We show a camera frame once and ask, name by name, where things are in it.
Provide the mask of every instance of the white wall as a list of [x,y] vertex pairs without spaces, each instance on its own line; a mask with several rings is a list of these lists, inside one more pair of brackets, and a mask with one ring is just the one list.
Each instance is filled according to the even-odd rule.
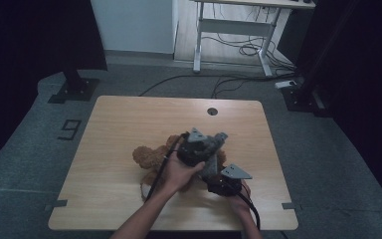
[[92,0],[105,50],[172,54],[177,0]]

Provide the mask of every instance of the teddy bear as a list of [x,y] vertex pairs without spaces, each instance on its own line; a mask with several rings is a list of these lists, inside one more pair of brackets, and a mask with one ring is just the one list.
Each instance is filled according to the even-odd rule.
[[[144,177],[140,181],[140,188],[141,188],[141,197],[143,200],[146,199],[148,192],[150,191],[151,185],[153,184],[154,179],[157,176],[158,170],[163,162],[164,156],[169,151],[169,148],[171,145],[177,140],[177,138],[180,137],[179,135],[170,135],[166,143],[164,145],[161,145],[157,147],[156,149],[152,149],[147,146],[139,146],[134,150],[132,153],[132,158],[134,161],[144,169],[149,169],[149,172],[144,175]],[[178,143],[181,144],[183,142],[184,138],[180,138]],[[225,151],[222,149],[219,149],[217,151],[217,165],[218,165],[218,171],[222,170],[223,163],[226,161],[226,154]],[[164,183],[163,176],[160,177],[156,188],[154,189],[157,191],[160,186]],[[192,184],[192,179],[183,186],[180,191],[185,192],[187,191]]]

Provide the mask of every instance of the table top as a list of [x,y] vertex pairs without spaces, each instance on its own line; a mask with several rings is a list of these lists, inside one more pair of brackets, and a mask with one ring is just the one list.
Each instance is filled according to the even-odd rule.
[[[207,113],[218,111],[216,116]],[[228,134],[225,165],[235,163],[248,179],[264,230],[293,230],[297,220],[260,102],[233,100],[99,97],[65,180],[49,227],[55,230],[115,230],[143,203],[140,179],[147,173],[132,159],[142,145],[156,148],[171,134],[195,126]],[[241,230],[225,198],[195,181],[166,204],[152,230]]]
[[314,9],[315,3],[304,3],[302,0],[297,2],[291,0],[193,0],[195,2],[205,3],[221,3],[221,4],[237,4],[252,5],[279,8],[295,8],[295,9]]

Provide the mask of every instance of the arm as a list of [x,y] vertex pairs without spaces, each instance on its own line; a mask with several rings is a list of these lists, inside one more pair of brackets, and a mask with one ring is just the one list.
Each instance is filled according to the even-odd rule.
[[203,169],[204,162],[195,167],[183,164],[174,151],[168,159],[164,170],[165,183],[155,192],[131,217],[117,229],[110,239],[145,238],[154,221],[159,216],[166,202],[191,178],[197,171]]
[[[243,182],[243,187],[245,186],[248,190],[248,193],[251,194],[250,187],[247,185],[247,183],[244,180],[242,180],[242,182]],[[244,188],[241,190],[241,193],[247,196],[247,198],[250,197],[250,195],[247,194],[247,191]],[[251,216],[250,207],[247,205],[247,203],[243,199],[241,199],[239,196],[227,197],[227,199],[229,201],[229,204],[232,207],[232,210],[240,219],[241,224],[244,227],[244,231],[247,234],[247,238],[263,239],[259,229],[256,226],[256,223],[253,220],[253,217]]]

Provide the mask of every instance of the hand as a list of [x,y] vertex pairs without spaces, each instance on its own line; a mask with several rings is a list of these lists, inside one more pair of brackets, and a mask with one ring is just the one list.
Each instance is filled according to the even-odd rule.
[[[250,187],[247,185],[247,183],[245,182],[244,179],[242,179],[241,182],[243,184],[243,188],[241,189],[241,194],[243,194],[248,199],[250,199],[250,195],[251,195]],[[241,216],[243,213],[250,213],[250,206],[238,195],[229,196],[226,198],[227,198],[229,204],[231,205],[232,210],[238,216]]]
[[164,169],[165,187],[178,191],[191,179],[191,177],[201,169],[203,169],[205,162],[200,162],[194,167],[185,165],[179,160],[176,151],[170,155],[166,168]]

